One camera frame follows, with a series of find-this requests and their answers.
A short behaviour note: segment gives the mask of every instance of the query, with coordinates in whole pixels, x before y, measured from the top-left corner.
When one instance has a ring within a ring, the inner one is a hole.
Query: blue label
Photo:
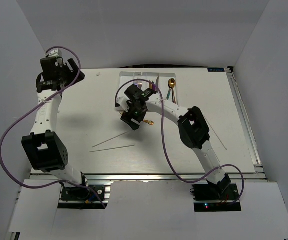
[[[223,68],[208,68],[207,69],[209,72],[224,72],[225,69]]]

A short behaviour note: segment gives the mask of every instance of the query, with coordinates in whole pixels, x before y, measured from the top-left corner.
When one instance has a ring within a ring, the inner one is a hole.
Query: fork
[[[138,87],[139,89],[142,89],[142,81],[141,80],[135,80],[134,85]]]

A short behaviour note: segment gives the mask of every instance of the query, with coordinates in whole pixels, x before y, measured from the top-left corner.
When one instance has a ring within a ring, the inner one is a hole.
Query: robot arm
[[[78,67],[72,58],[67,62],[71,69],[63,62],[57,49],[40,60],[43,72],[36,80],[38,104],[73,81]],[[83,80],[84,77],[80,72],[76,82]],[[85,176],[68,163],[66,147],[56,135],[57,112],[61,99],[62,95],[58,94],[45,101],[36,113],[30,134],[22,137],[21,143],[34,170],[41,170],[60,180],[86,186]],[[84,192],[87,192],[86,189],[73,187],[67,183],[64,183],[64,187],[70,189],[76,196],[84,196]]]
[[[135,85],[130,85],[125,95],[117,104],[124,113],[121,120],[133,130],[138,129],[138,123],[145,117],[147,111],[162,114],[161,99],[156,92],[147,89],[141,91]],[[205,172],[220,167],[219,161],[209,141],[209,128],[200,109],[196,106],[185,108],[172,102],[164,101],[164,116],[178,126],[181,141],[196,154]],[[230,178],[221,168],[212,172],[207,178],[208,184],[221,195],[229,186]]]

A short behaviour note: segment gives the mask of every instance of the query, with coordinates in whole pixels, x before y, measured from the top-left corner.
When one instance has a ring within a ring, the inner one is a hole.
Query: gray wall
[[[267,176],[288,210],[288,1],[271,0],[235,67]]]
[[[0,136],[16,118],[36,104],[35,79],[43,51],[15,0],[0,0]],[[18,179],[28,174],[20,140],[29,132],[30,118],[10,132],[3,156]],[[4,239],[19,187],[0,167],[0,239]]]
[[[17,0],[44,49],[83,68],[236,64],[268,0]]]

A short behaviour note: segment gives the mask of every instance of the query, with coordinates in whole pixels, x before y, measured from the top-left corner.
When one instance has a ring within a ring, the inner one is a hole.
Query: cable
[[[138,79],[133,79],[133,80],[127,81],[126,83],[122,84],[122,85],[118,88],[118,90],[117,90],[117,92],[116,92],[116,94],[115,94],[115,105],[117,104],[117,95],[118,95],[120,89],[123,88],[125,85],[127,85],[127,84],[129,84],[129,83],[132,83],[132,82],[134,82],[134,81],[137,81],[137,80],[138,80]],[[149,84],[154,85],[154,86],[155,86],[155,89],[158,91],[158,93],[159,93],[159,95],[160,95],[160,99],[163,99],[163,96],[162,96],[162,93],[161,93],[160,89],[159,89],[154,83],[152,83],[152,82],[150,82],[150,81],[148,81],[148,80],[144,80],[144,79],[141,79],[141,81],[143,81],[143,82],[148,82]],[[163,145],[163,150],[164,150],[164,154],[165,154],[167,163],[168,163],[170,169],[172,170],[172,172],[174,173],[174,175],[175,175],[179,180],[181,180],[181,181],[184,182],[184,183],[194,184],[194,183],[197,183],[197,182],[205,179],[206,177],[208,177],[212,172],[214,172],[214,171],[217,170],[217,169],[224,168],[224,167],[233,167],[233,168],[237,169],[237,171],[238,171],[239,174],[241,175],[241,179],[242,179],[242,190],[240,191],[240,194],[239,194],[239,196],[237,197],[237,199],[236,199],[235,201],[233,201],[232,203],[230,203],[230,204],[233,204],[233,203],[237,202],[237,201],[240,199],[240,197],[242,196],[243,192],[244,192],[244,177],[243,177],[242,172],[239,170],[239,168],[236,167],[236,166],[234,166],[234,165],[232,165],[232,164],[225,164],[225,165],[223,165],[223,166],[221,166],[221,167],[215,167],[215,168],[213,168],[212,170],[210,170],[209,172],[207,172],[207,173],[206,173],[204,176],[202,176],[201,178],[199,178],[199,179],[197,179],[197,180],[193,180],[193,181],[188,181],[188,180],[183,179],[183,178],[176,172],[176,170],[174,169],[173,165],[171,164],[171,162],[170,162],[170,160],[169,160],[169,157],[168,157],[168,154],[167,154],[167,151],[166,151],[165,137],[164,137],[164,101],[162,100],[161,103],[162,103],[162,104],[161,104],[161,105],[162,105],[162,113],[161,113],[161,117],[162,117],[162,119],[161,119],[162,145]]]
[[[96,198],[98,199],[98,201],[101,203],[101,205],[103,206],[103,208],[105,208],[105,205],[104,203],[100,200],[99,196],[96,194],[96,192],[94,190],[92,190],[90,187],[87,187],[87,186],[81,186],[81,185],[77,185],[73,182],[69,182],[69,181],[65,181],[65,180],[57,180],[57,181],[54,181],[54,182],[51,182],[51,183],[48,183],[48,184],[45,184],[45,185],[41,185],[41,186],[29,186],[29,185],[26,185],[22,182],[20,182],[19,180],[17,180],[6,168],[4,162],[3,162],[3,159],[2,159],[2,145],[3,145],[3,141],[6,137],[6,135],[8,134],[8,132],[15,126],[17,125],[20,121],[22,121],[23,119],[25,119],[27,116],[29,116],[30,114],[32,114],[34,111],[36,111],[37,109],[39,109],[42,105],[44,105],[47,101],[49,101],[50,99],[52,99],[54,96],[58,95],[58,94],[61,94],[64,90],[66,90],[67,88],[70,88],[72,85],[74,85],[74,83],[76,82],[78,76],[79,76],[79,73],[80,73],[80,69],[81,69],[81,64],[80,64],[80,60],[79,58],[77,57],[77,55],[69,50],[68,48],[66,47],[63,47],[63,46],[54,46],[54,47],[51,47],[50,49],[46,50],[46,53],[48,53],[50,50],[52,49],[64,49],[68,52],[70,52],[77,60],[78,62],[78,71],[77,71],[77,74],[74,78],[74,80],[69,84],[67,85],[66,87],[60,89],[58,92],[54,93],[53,95],[51,95],[50,97],[48,97],[47,99],[45,99],[44,101],[42,101],[40,104],[38,104],[37,106],[35,106],[34,108],[32,108],[30,111],[28,111],[26,114],[24,114],[23,116],[21,116],[20,118],[18,118],[16,121],[14,121],[6,130],[5,132],[2,134],[1,138],[0,138],[0,166],[2,167],[2,169],[4,170],[4,172],[6,173],[6,175],[12,180],[14,181],[16,184],[18,184],[19,186],[21,187],[24,187],[24,188],[27,188],[27,189],[42,189],[42,188],[45,188],[45,187],[48,187],[48,186],[51,186],[51,185],[54,185],[54,184],[58,184],[58,183],[67,183],[67,184],[70,184],[72,186],[75,186],[75,187],[78,187],[78,188],[82,188],[82,189],[88,189],[90,190],[95,196]]]

